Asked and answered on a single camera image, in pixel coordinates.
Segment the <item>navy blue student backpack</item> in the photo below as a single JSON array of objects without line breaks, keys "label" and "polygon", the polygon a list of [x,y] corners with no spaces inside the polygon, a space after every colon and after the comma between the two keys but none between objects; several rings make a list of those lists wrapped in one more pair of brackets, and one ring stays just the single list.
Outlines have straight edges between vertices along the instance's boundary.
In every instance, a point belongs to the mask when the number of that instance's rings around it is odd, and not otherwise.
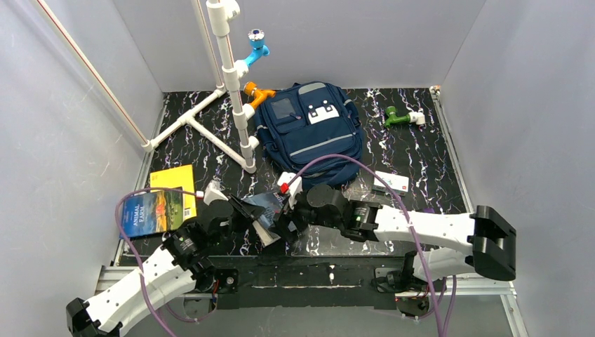
[{"label": "navy blue student backpack", "polygon": [[277,91],[255,110],[257,137],[284,172],[302,172],[302,186],[338,187],[355,179],[363,154],[359,111],[339,86],[312,81]]}]

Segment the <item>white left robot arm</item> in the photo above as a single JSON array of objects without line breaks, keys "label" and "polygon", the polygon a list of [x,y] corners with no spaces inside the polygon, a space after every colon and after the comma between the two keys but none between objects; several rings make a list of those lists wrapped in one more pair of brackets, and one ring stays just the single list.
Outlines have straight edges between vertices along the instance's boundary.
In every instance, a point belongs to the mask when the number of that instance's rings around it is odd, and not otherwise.
[{"label": "white left robot arm", "polygon": [[265,211],[235,196],[212,201],[118,282],[91,298],[68,303],[68,331],[73,336],[124,336],[179,295],[193,290],[212,296],[223,288],[234,291],[238,278],[230,269],[219,272],[208,257],[233,232],[258,223]]}]

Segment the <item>yellow book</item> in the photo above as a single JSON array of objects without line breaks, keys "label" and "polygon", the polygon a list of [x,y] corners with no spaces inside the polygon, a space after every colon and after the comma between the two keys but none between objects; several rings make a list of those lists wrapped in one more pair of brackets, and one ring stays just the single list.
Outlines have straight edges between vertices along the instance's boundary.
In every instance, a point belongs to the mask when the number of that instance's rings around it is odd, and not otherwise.
[{"label": "yellow book", "polygon": [[194,174],[192,165],[183,165],[175,168],[168,168],[149,174],[150,187],[169,187],[191,192],[192,195],[179,194],[183,197],[183,219],[196,216],[196,197],[194,189]]}]

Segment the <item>Animal Farm book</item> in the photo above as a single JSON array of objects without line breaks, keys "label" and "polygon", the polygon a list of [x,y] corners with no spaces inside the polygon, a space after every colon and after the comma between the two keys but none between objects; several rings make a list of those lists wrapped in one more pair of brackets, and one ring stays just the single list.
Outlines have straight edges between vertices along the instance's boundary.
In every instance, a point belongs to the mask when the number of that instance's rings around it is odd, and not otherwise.
[{"label": "Animal Farm book", "polygon": [[127,198],[121,224],[129,238],[177,230],[184,221],[182,193],[154,190]]}]

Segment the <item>Nineteen Eighty-Four book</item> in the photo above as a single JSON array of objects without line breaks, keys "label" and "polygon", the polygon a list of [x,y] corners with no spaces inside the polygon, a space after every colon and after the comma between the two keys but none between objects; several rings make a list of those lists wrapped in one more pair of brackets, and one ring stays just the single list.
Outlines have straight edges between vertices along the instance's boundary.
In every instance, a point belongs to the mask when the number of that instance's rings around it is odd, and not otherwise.
[{"label": "Nineteen Eighty-Four book", "polygon": [[281,237],[274,233],[272,228],[274,227],[274,214],[281,210],[282,198],[275,192],[264,192],[246,197],[244,201],[265,209],[264,213],[253,222],[253,228],[262,245],[267,247],[280,240]]}]

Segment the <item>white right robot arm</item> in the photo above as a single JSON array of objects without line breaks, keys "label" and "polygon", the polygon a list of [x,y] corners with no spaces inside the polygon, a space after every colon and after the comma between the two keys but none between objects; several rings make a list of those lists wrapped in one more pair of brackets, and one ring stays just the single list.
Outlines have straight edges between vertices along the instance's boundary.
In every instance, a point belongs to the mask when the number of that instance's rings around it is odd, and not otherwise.
[{"label": "white right robot arm", "polygon": [[400,276],[407,282],[431,282],[442,277],[476,273],[496,281],[516,279],[514,226],[491,206],[471,213],[405,213],[392,206],[347,199],[328,185],[303,190],[298,183],[281,183],[282,209],[274,229],[286,237],[309,225],[329,227],[355,242],[402,241],[433,246],[406,254]]}]

